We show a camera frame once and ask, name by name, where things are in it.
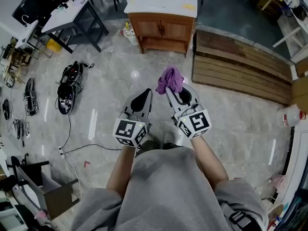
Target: tile floor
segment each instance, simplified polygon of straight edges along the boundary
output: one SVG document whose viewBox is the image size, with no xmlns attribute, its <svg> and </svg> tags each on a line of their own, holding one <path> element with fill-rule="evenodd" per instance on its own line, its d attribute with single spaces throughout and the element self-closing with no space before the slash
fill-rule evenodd
<svg viewBox="0 0 308 231">
<path fill-rule="evenodd" d="M 74 173 L 61 158 L 58 147 L 63 145 L 69 131 L 68 116 L 54 108 L 57 98 L 57 81 L 62 71 L 74 61 L 95 63 L 93 69 L 85 69 L 82 83 L 85 88 L 77 97 L 70 115 L 72 124 L 70 139 L 64 150 L 97 143 L 107 148 L 120 148 L 112 137 L 115 118 L 119 116 L 126 98 L 135 91 L 151 88 L 164 68 L 176 66 L 199 95 L 203 107 L 208 109 L 213 128 L 204 136 L 225 166 L 229 177 L 246 178 L 262 198 L 274 193 L 267 179 L 282 171 L 288 150 L 290 130 L 275 123 L 280 105 L 233 91 L 191 83 L 193 53 L 191 48 L 183 54 L 166 51 L 146 51 L 139 54 L 137 47 L 120 34 L 125 20 L 104 22 L 109 35 L 104 37 L 98 53 L 91 45 L 80 45 L 73 54 L 61 51 L 51 59 L 41 56 L 29 66 L 24 80 L 35 79 L 39 112 L 27 117 L 31 137 L 25 139 L 25 147 L 8 131 L 10 122 L 0 119 L 2 135 L 9 136 L 23 153 L 29 153 L 32 162 L 49 160 L 52 177 L 59 183 L 75 179 Z M 2 90 L 2 100 L 12 98 L 13 113 L 25 119 L 23 92 L 25 85 L 16 83 L 13 89 Z M 165 131 L 176 129 L 170 117 L 172 109 L 166 96 L 154 92 L 153 107 L 149 118 L 153 123 L 151 133 L 163 139 Z M 96 125 L 90 126 L 95 116 Z M 275 145 L 273 159 L 270 156 Z M 119 152 L 107 151 L 97 146 L 86 147 L 71 153 L 81 181 L 83 193 L 90 187 L 104 187 Z M 91 164 L 84 168 L 84 161 Z M 79 195 L 77 185 L 74 187 Z M 55 219 L 61 230 L 68 230 L 76 207 Z"/>
</svg>

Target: yellow object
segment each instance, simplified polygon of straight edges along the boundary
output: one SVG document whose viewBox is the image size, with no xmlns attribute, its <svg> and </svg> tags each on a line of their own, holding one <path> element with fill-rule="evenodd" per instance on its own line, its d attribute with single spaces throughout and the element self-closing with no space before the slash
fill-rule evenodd
<svg viewBox="0 0 308 231">
<path fill-rule="evenodd" d="M 192 4 L 184 4 L 184 5 L 182 5 L 182 7 L 184 9 L 189 9 L 189 10 L 195 10 L 196 9 L 196 7 Z"/>
<path fill-rule="evenodd" d="M 46 45 L 46 48 L 53 51 L 53 52 L 60 52 L 62 49 L 62 46 L 59 45 L 56 41 L 53 39 L 50 39 Z"/>
</svg>

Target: red mark on floor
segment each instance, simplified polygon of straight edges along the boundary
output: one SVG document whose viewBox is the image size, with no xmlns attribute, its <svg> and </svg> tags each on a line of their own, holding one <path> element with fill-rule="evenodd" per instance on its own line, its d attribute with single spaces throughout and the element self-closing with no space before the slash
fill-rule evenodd
<svg viewBox="0 0 308 231">
<path fill-rule="evenodd" d="M 85 162 L 84 162 L 84 164 L 83 164 L 83 167 L 87 167 L 87 164 L 89 164 L 89 165 L 90 165 L 91 163 L 90 163 L 90 162 L 88 162 L 88 161 L 85 161 Z"/>
</svg>

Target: computer monitor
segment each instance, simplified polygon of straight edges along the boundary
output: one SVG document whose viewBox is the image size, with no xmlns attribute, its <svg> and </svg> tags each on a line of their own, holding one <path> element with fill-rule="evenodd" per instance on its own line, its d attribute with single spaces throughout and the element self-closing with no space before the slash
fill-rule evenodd
<svg viewBox="0 0 308 231">
<path fill-rule="evenodd" d="M 24 21 L 32 23 L 38 20 L 39 24 L 44 26 L 51 17 L 51 12 L 57 6 L 58 4 L 54 0 L 22 0 L 12 16 L 23 25 L 25 25 Z"/>
</svg>

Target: cabinet door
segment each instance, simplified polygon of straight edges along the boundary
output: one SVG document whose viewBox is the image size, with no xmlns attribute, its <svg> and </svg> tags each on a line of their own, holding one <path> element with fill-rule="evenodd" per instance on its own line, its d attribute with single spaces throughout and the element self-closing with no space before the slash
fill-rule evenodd
<svg viewBox="0 0 308 231">
<path fill-rule="evenodd" d="M 160 19 L 155 16 L 134 16 L 130 18 L 136 36 L 161 38 Z"/>
<path fill-rule="evenodd" d="M 189 41 L 193 24 L 185 21 L 161 20 L 163 38 Z"/>
</svg>

